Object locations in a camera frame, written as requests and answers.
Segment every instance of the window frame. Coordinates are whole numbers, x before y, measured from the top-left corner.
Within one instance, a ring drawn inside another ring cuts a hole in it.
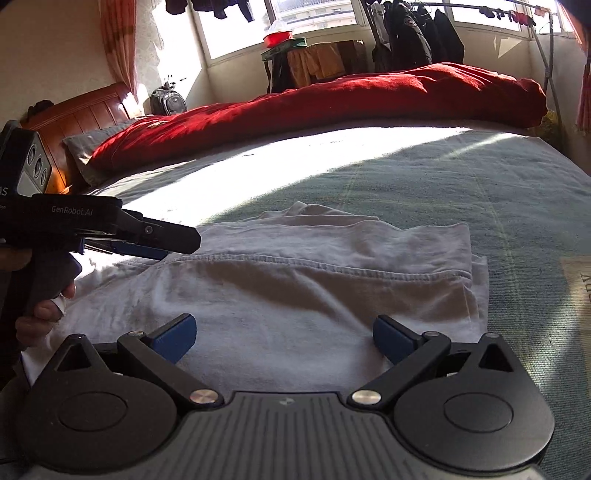
[[[277,16],[275,14],[275,10],[272,5],[272,0],[263,0],[263,1],[265,4],[265,8],[267,9],[269,21],[270,21],[270,23],[273,23],[277,19]],[[325,35],[342,35],[342,34],[347,34],[347,33],[358,33],[360,31],[369,30],[369,22],[365,16],[365,12],[363,11],[363,6],[361,5],[361,2],[363,0],[350,0],[350,1],[351,1],[351,6],[353,8],[353,13],[355,15],[356,24],[339,25],[337,27],[328,27],[328,28],[322,28],[319,30],[310,30],[310,31],[302,32],[301,35],[305,35],[307,38],[308,37],[313,38],[313,37],[319,37],[319,36],[325,36]],[[455,3],[461,3],[461,2],[456,1],[456,0],[441,0],[441,1],[442,1],[443,9],[444,9],[446,15],[448,16],[448,18],[450,19],[450,21],[452,22],[452,24],[454,25],[454,27],[460,27],[465,30],[471,30],[471,31],[487,31],[487,32],[492,32],[492,33],[503,33],[505,35],[508,35],[508,36],[514,37],[514,38],[533,40],[533,37],[530,34],[529,29],[527,27],[525,27],[524,25],[520,25],[519,30],[509,30],[508,28],[496,27],[494,25],[483,25],[483,24],[469,23],[469,22],[458,22],[455,20],[455,18],[453,16],[452,7],[450,7],[449,5],[455,4]],[[507,0],[507,2],[508,2],[507,9],[511,9],[511,8],[509,8],[509,2],[511,2],[511,1],[512,0]],[[534,12],[534,8],[535,8],[535,0],[522,0],[522,1],[528,2],[531,5],[525,6],[525,5],[514,4],[515,8],[518,11],[527,13],[528,15],[533,17],[534,16],[533,12]],[[199,13],[195,12],[195,11],[193,11],[193,9],[191,9],[191,14],[192,14],[193,20],[195,22],[197,32],[199,34],[199,41],[201,43],[201,47],[203,49],[205,61],[206,61],[208,68],[218,65],[220,63],[224,63],[226,61],[235,59],[237,57],[241,57],[243,55],[248,55],[248,54],[251,54],[254,52],[261,53],[264,49],[264,45],[263,45],[263,42],[261,39],[260,43],[257,43],[257,44],[254,44],[254,45],[251,45],[248,47],[240,48],[239,50],[235,50],[233,52],[230,52],[225,55],[219,56],[215,59],[212,59],[211,54],[209,53],[209,46],[207,45],[207,37],[205,36],[205,33],[203,31],[203,27],[201,25],[201,19],[199,18]],[[559,37],[566,37],[566,38],[576,38],[574,32],[567,32],[564,30],[563,19],[562,19],[562,14],[561,14],[560,10],[559,10],[557,17],[558,17],[557,20],[558,20],[558,24],[560,25],[561,31],[559,33],[554,33],[554,35],[559,36]],[[538,35],[549,35],[549,33],[539,33]]]

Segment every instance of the human hand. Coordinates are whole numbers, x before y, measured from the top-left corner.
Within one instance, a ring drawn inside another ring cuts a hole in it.
[[[29,249],[0,248],[0,270],[16,271],[27,266],[31,261],[32,252]],[[70,283],[61,293],[71,299],[76,293],[74,282]],[[33,315],[19,317],[15,327],[17,340],[23,346],[37,346],[61,319],[61,311],[51,300],[43,300],[33,308]]]

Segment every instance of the red container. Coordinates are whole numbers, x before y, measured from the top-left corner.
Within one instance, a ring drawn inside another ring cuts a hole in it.
[[[263,38],[263,42],[267,48],[273,48],[279,45],[282,41],[289,40],[294,36],[291,32],[274,32],[269,33],[265,38]]]

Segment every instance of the curtain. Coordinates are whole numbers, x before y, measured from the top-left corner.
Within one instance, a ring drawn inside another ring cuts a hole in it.
[[[100,33],[113,77],[137,96],[135,26],[137,0],[99,0]]]
[[[579,103],[579,115],[577,127],[585,133],[591,132],[591,31],[579,22],[574,15],[568,12],[562,5],[565,16],[573,25],[577,40],[583,51],[587,54],[587,65],[583,73],[583,87]]]

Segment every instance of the backpack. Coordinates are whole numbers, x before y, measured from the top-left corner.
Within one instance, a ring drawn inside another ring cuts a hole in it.
[[[180,93],[174,90],[174,82],[165,82],[150,95],[153,115],[176,115],[187,111],[187,104]]]

